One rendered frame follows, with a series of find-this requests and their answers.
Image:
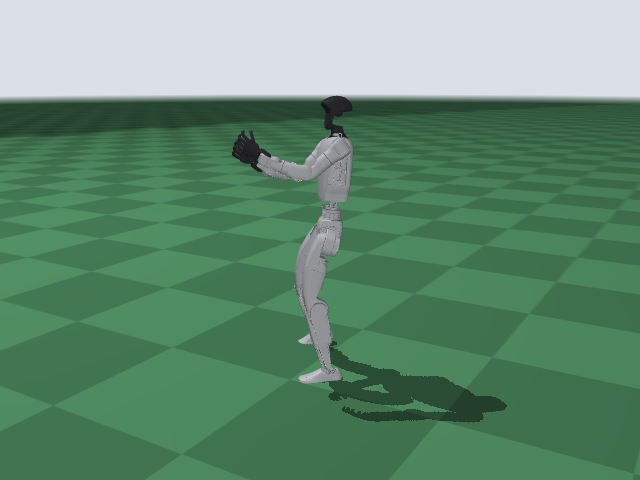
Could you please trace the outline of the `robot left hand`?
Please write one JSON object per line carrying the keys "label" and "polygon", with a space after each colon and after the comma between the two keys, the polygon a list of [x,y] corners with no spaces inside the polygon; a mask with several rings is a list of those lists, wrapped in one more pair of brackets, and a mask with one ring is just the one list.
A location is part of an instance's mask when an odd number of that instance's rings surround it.
{"label": "robot left hand", "polygon": [[[260,156],[261,153],[263,153],[264,155],[266,155],[267,157],[271,157],[271,155],[265,151],[264,149],[259,149],[259,145],[255,142],[254,136],[253,136],[253,132],[252,130],[249,131],[251,139],[248,139],[248,137],[244,134],[245,131],[241,131],[241,134],[238,135],[238,139],[236,140],[236,143],[238,145],[235,146],[235,148],[237,150],[239,150],[240,152],[242,152],[244,155],[249,156],[249,157],[254,157],[254,160],[258,162],[258,157]],[[242,137],[244,139],[242,139]],[[240,143],[240,141],[242,143]],[[240,148],[240,147],[242,148]],[[259,162],[258,162],[259,163]]]}

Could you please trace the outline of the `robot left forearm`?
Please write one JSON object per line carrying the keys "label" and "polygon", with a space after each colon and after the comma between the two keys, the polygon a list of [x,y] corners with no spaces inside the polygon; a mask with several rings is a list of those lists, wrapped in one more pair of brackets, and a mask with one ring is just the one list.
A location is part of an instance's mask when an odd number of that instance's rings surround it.
{"label": "robot left forearm", "polygon": [[294,162],[290,163],[285,160],[281,161],[278,157],[267,157],[263,153],[260,154],[257,160],[270,171],[278,171],[278,173],[284,174],[290,179],[308,179],[312,174],[311,168],[307,165],[297,165]]}

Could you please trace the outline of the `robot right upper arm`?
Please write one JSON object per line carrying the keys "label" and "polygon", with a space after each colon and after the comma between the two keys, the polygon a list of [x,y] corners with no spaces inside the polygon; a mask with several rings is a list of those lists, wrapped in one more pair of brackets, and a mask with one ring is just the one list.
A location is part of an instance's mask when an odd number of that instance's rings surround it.
{"label": "robot right upper arm", "polygon": [[[315,150],[311,153],[312,155],[310,154],[310,155],[307,157],[307,159],[305,160],[304,165],[313,166],[313,165],[315,164],[316,159],[317,159],[318,149],[319,149],[319,146],[320,146],[320,144],[321,144],[321,142],[322,142],[322,141],[323,141],[323,140],[321,140],[321,141],[317,144],[317,146],[316,146]],[[301,181],[303,181],[303,180],[301,180],[301,179],[297,179],[297,178],[292,178],[292,179],[293,179],[294,181],[296,181],[296,182],[301,182]]]}

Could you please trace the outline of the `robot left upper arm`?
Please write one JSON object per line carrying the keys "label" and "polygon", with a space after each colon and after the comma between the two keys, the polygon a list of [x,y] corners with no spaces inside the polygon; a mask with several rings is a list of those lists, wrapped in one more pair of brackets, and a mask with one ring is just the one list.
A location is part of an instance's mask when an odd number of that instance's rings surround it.
{"label": "robot left upper arm", "polygon": [[350,154],[350,152],[351,149],[349,145],[342,138],[337,139],[323,154],[321,154],[316,159],[316,162],[313,166],[307,165],[311,168],[312,174],[308,179],[301,180],[305,182],[314,180],[337,161],[344,159],[347,155]]}

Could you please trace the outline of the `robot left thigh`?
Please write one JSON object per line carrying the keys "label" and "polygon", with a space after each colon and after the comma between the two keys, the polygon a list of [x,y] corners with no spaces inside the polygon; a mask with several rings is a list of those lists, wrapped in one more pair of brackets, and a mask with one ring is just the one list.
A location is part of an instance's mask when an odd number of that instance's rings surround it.
{"label": "robot left thigh", "polygon": [[[340,238],[336,231],[327,228],[326,233],[317,234],[308,252],[302,276],[302,293],[306,311],[310,316],[310,310],[315,303],[323,303],[329,311],[327,303],[317,297],[322,288],[328,263],[324,256],[334,257],[340,246]],[[327,312],[328,314],[328,312]]]}

